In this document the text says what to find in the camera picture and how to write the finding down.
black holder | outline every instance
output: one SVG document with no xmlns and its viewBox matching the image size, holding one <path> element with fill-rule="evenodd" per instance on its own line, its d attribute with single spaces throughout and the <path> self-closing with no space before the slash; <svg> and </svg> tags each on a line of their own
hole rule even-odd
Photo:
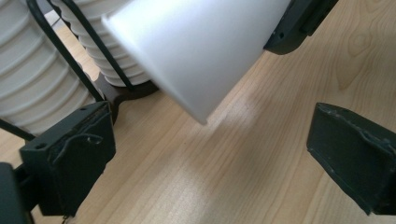
<svg viewBox="0 0 396 224">
<path fill-rule="evenodd" d="M 116 153 L 110 114 L 108 102 L 86 105 L 22 147 L 15 171 L 0 163 L 0 223 L 32 223 L 37 204 L 44 216 L 74 216 Z"/>
<path fill-rule="evenodd" d="M 300 47 L 327 17 L 338 0 L 292 0 L 264 49 L 283 55 Z"/>
<path fill-rule="evenodd" d="M 6 130 L 9 133 L 17 135 L 19 138 L 24 139 L 25 141 L 32 141 L 35 136 L 31 133 L 28 133 L 11 123 L 5 122 L 4 120 L 0 119 L 0 128 Z"/>
<path fill-rule="evenodd" d="M 396 215 L 396 133 L 342 107 L 317 104 L 307 147 L 367 215 Z"/>
<path fill-rule="evenodd" d="M 69 63 L 73 71 L 77 74 L 81 82 L 87 87 L 87 89 L 90 91 L 90 94 L 95 98 L 96 102 L 104 101 L 105 99 L 102 97 L 99 91 L 93 86 L 90 79 L 87 77 L 87 75 L 85 75 L 84 71 L 78 65 L 76 60 L 73 58 L 69 50 L 67 50 L 67 48 L 64 46 L 62 40 L 52 30 L 52 27 L 49 25 L 44 14 L 41 12 L 40 8 L 38 7 L 37 1 L 26 0 L 26 3 L 38 25 L 44 31 L 44 33 L 52 42 L 52 44 L 55 46 L 55 48 L 59 50 L 62 56 L 66 59 L 66 61 Z"/>
</svg>

